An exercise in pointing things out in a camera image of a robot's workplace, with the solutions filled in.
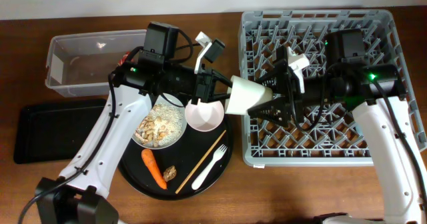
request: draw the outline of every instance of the plastic fork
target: plastic fork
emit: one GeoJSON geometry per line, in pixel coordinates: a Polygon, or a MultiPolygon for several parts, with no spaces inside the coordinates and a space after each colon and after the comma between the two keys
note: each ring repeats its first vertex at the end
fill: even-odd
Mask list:
{"type": "Polygon", "coordinates": [[[200,175],[194,180],[193,184],[191,184],[191,188],[193,190],[199,189],[201,184],[205,181],[207,174],[211,171],[212,167],[214,167],[215,163],[219,161],[226,153],[227,147],[223,144],[213,153],[212,161],[207,165],[207,167],[200,173],[200,175]]]}

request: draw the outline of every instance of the orange carrot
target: orange carrot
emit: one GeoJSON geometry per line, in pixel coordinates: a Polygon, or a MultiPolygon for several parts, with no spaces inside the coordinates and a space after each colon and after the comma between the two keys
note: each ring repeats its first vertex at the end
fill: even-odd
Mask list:
{"type": "Polygon", "coordinates": [[[142,161],[144,161],[144,164],[147,166],[155,182],[159,185],[159,187],[166,190],[167,189],[166,182],[160,173],[157,163],[155,162],[153,151],[151,151],[150,149],[144,149],[142,150],[141,156],[142,156],[142,161]]]}

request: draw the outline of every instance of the black plate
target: black plate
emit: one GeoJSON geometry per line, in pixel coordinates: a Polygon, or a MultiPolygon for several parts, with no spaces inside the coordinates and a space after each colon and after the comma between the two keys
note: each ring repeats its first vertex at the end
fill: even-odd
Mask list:
{"type": "Polygon", "coordinates": [[[95,99],[22,108],[13,160],[22,164],[73,158],[105,103],[104,99],[95,99]]]}
{"type": "Polygon", "coordinates": [[[143,147],[131,140],[121,158],[119,170],[129,184],[139,192],[156,199],[167,201],[185,199],[197,195],[213,185],[227,167],[233,153],[233,133],[230,120],[225,116],[221,125],[208,133],[196,131],[188,125],[182,138],[177,143],[165,149],[153,150],[155,160],[162,173],[172,165],[175,165],[177,169],[176,177],[167,182],[167,190],[163,190],[157,185],[151,173],[144,165],[141,158],[143,149],[143,147]],[[206,157],[205,161],[176,195],[175,191],[177,188],[225,129],[227,129],[226,134],[224,134],[215,148],[206,157]],[[205,169],[207,164],[209,164],[212,160],[212,155],[222,144],[228,146],[226,153],[213,166],[201,187],[194,191],[191,188],[191,184],[205,169]]]}

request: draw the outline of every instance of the wooden table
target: wooden table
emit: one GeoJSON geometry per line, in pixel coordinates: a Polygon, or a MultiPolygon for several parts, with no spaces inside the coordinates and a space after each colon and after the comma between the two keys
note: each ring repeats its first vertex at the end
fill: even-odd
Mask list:
{"type": "MultiPolygon", "coordinates": [[[[389,8],[394,15],[418,107],[427,126],[427,7],[389,8]]],[[[157,15],[0,21],[0,223],[14,223],[41,177],[55,179],[67,161],[16,165],[13,148],[20,108],[68,101],[46,88],[47,50],[52,37],[74,33],[145,29],[150,21],[174,24],[190,37],[199,31],[226,44],[215,68],[239,75],[238,28],[241,13],[157,15]]],[[[146,197],[117,171],[109,202],[129,223],[270,223],[348,212],[381,218],[381,189],[373,167],[283,167],[254,169],[242,160],[240,118],[233,117],[235,149],[230,164],[205,193],[183,201],[146,197]]],[[[427,152],[422,154],[427,160],[427,152]]],[[[39,222],[32,207],[26,223],[39,222]]]]}

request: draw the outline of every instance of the gray dish rack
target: gray dish rack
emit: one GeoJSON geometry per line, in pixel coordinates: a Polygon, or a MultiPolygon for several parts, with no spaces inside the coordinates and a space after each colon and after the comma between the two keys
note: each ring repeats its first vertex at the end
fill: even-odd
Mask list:
{"type": "MultiPolygon", "coordinates": [[[[246,11],[239,30],[239,69],[244,79],[256,80],[270,70],[280,45],[304,53],[310,66],[305,77],[322,74],[326,64],[324,37],[329,32],[361,29],[369,64],[398,66],[407,89],[411,127],[421,151],[427,148],[414,91],[406,68],[393,16],[386,10],[301,10],[246,11]]],[[[312,107],[306,118],[311,123],[318,113],[312,107]]],[[[300,133],[268,121],[242,116],[243,158],[253,167],[264,166],[367,166],[372,165],[363,134],[340,104],[328,105],[321,122],[309,133],[300,133]]]]}

